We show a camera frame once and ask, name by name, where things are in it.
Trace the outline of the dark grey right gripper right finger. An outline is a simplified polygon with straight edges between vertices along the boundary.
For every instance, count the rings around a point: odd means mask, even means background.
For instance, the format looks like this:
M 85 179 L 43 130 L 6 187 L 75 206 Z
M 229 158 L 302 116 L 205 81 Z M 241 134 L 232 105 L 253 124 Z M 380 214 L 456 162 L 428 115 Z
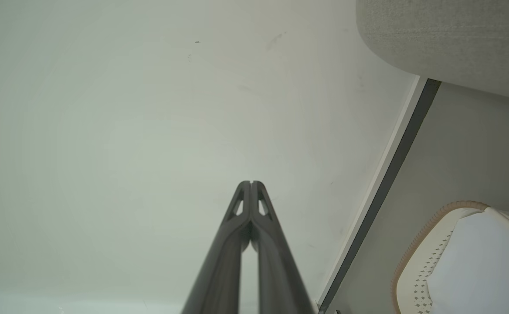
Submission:
M 258 254 L 261 314 L 314 314 L 266 187 L 252 182 L 252 244 Z

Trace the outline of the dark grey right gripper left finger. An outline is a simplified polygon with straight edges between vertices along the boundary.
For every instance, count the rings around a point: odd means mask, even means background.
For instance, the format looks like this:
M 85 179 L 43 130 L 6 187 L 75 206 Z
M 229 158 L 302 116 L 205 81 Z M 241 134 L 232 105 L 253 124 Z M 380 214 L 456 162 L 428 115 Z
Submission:
M 251 240 L 251 187 L 250 181 L 237 186 L 183 314 L 238 314 L 242 253 Z

